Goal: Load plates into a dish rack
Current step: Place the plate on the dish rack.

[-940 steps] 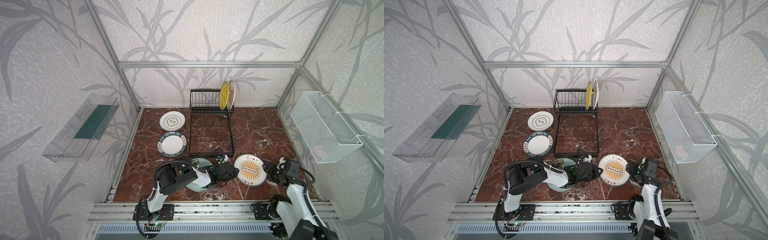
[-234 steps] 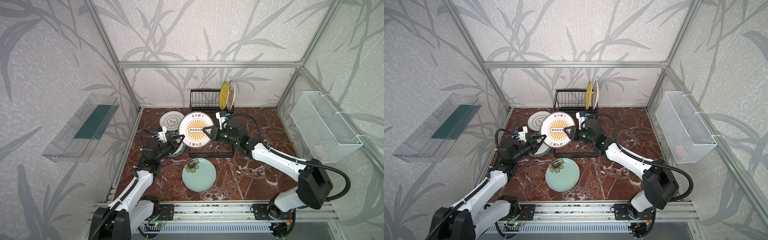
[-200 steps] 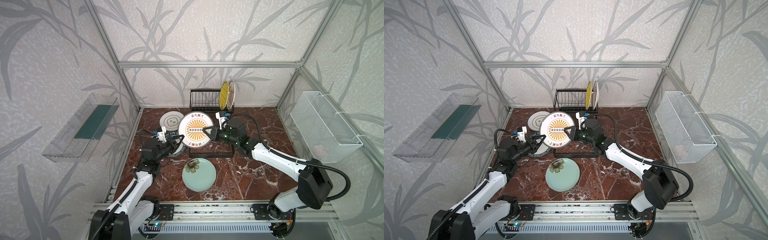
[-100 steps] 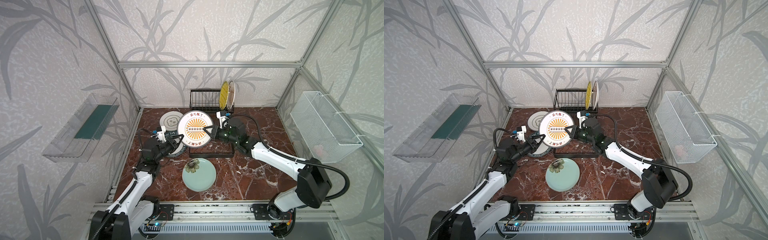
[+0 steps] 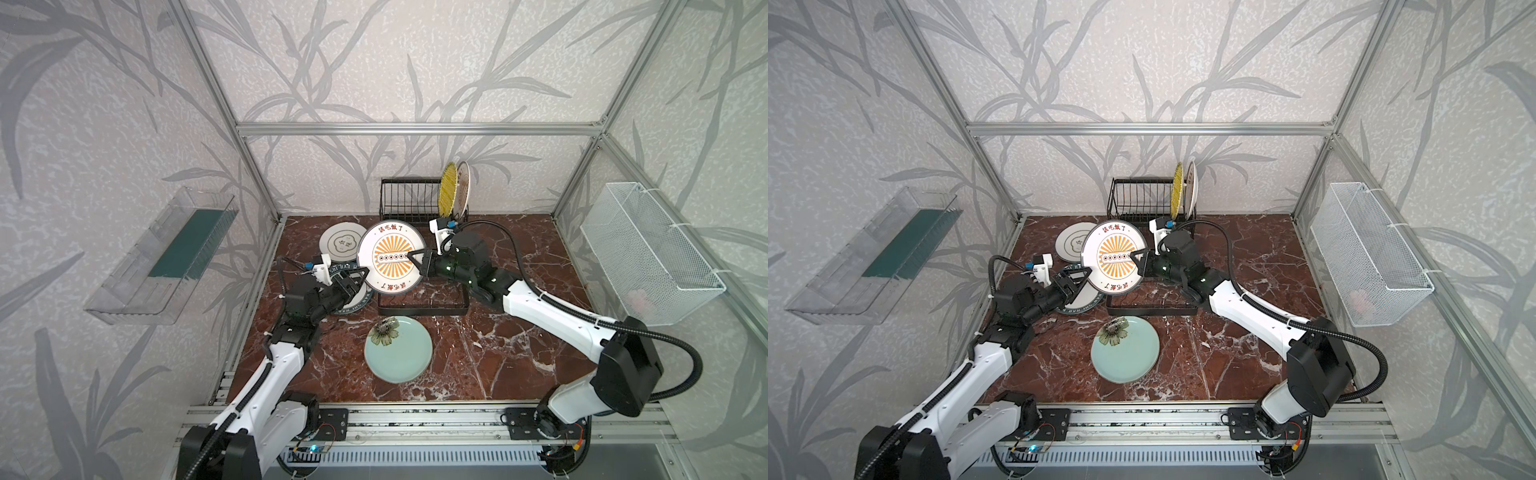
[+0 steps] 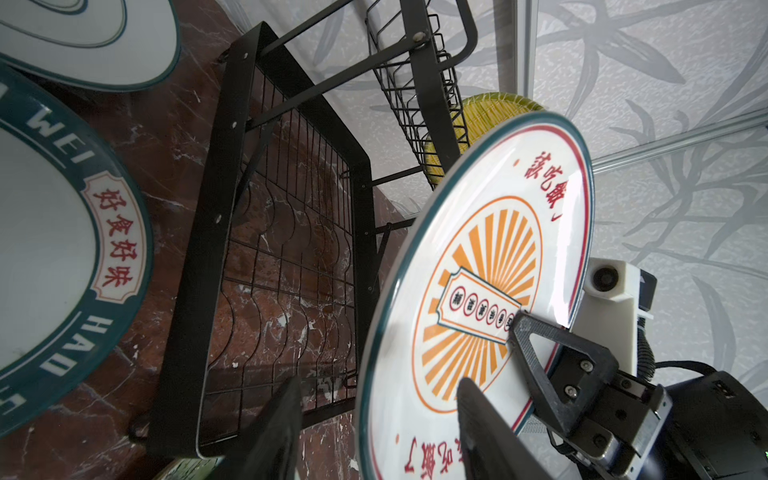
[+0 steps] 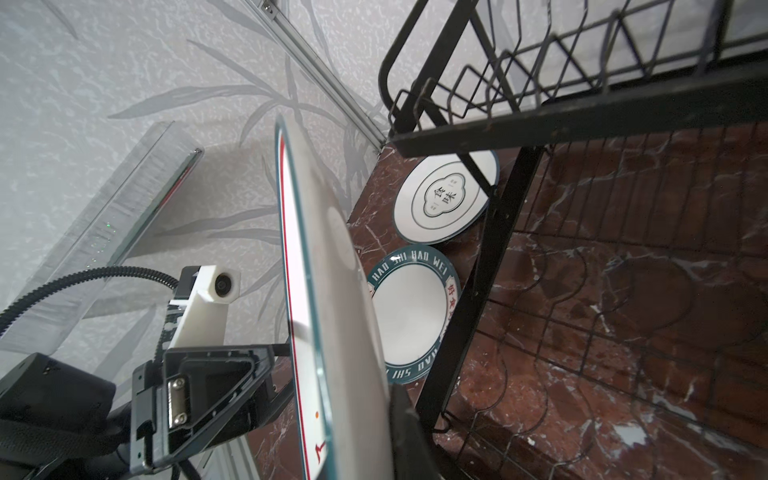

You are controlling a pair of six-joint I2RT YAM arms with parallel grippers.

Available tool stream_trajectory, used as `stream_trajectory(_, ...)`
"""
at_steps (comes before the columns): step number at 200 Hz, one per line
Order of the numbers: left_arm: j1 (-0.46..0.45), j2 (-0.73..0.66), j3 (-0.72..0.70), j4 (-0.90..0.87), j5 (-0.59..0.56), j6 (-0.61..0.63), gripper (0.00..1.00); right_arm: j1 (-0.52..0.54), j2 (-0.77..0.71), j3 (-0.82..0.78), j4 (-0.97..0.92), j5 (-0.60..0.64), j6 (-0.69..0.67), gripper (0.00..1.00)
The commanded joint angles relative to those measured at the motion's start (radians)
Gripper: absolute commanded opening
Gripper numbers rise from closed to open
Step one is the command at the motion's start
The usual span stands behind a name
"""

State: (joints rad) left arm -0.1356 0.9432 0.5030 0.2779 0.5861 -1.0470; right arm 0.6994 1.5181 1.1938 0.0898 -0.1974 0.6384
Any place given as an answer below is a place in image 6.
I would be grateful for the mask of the yellow green woven plate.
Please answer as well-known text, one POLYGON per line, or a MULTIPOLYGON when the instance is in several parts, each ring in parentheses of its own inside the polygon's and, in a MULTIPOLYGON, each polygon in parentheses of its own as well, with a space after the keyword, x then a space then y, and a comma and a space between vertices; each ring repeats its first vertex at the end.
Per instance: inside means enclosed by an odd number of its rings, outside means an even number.
MULTIPOLYGON (((532 99, 506 92, 483 93, 465 98, 462 108, 463 112, 453 121, 461 153, 497 125, 520 115, 544 110, 542 105, 532 99)), ((429 134, 426 134, 424 139, 426 142, 421 163, 425 165, 425 175, 430 187, 435 188, 444 178, 445 170, 429 134)))

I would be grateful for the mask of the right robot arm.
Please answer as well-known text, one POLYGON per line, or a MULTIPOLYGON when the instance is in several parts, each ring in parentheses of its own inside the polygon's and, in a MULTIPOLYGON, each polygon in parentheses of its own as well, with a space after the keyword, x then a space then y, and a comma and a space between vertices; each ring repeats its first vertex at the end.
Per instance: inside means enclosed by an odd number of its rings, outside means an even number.
POLYGON ((525 311, 508 328, 534 413, 583 478, 766 478, 767 410, 729 373, 667 361, 695 378, 653 385, 608 348, 525 311))

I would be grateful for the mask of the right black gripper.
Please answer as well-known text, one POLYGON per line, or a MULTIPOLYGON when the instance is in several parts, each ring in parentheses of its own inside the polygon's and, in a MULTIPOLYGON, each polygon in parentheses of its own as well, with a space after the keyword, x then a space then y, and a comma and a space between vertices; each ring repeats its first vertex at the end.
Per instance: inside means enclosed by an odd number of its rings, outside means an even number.
POLYGON ((524 311, 511 322, 508 343, 536 416, 550 429, 555 450, 581 474, 662 474, 663 431, 672 398, 618 371, 608 348, 524 311), (546 367, 533 339, 554 343, 546 367))

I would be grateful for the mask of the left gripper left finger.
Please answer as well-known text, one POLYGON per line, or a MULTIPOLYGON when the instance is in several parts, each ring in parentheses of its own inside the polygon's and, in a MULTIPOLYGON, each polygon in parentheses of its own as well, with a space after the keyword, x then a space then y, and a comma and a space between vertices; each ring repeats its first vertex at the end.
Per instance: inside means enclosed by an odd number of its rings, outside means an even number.
POLYGON ((294 479, 302 428, 300 382, 284 381, 210 479, 294 479))

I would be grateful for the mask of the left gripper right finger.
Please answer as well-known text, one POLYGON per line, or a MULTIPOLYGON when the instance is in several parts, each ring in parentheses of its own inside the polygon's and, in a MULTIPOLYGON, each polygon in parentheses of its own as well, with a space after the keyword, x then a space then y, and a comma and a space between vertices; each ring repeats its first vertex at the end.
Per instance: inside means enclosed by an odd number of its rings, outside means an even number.
POLYGON ((466 479, 551 479, 470 378, 459 382, 457 411, 466 479))

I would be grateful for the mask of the large white orange sunburst plate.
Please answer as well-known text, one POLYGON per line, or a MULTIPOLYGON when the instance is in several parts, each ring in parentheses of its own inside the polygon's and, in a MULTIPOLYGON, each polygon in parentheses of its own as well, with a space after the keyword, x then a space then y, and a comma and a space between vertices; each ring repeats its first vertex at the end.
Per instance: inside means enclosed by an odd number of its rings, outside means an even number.
POLYGON ((461 478, 463 379, 505 427, 523 429, 533 406, 511 323, 526 312, 572 327, 593 215, 586 143, 559 114, 507 120, 449 169, 409 229, 367 334, 355 408, 363 478, 461 478))

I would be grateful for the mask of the mint green flower plate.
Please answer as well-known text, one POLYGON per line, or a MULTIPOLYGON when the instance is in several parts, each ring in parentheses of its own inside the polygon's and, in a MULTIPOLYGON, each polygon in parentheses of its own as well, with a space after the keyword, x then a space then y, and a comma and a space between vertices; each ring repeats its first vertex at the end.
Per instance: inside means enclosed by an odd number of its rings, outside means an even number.
POLYGON ((154 480, 206 480, 222 460, 222 457, 175 459, 154 480))

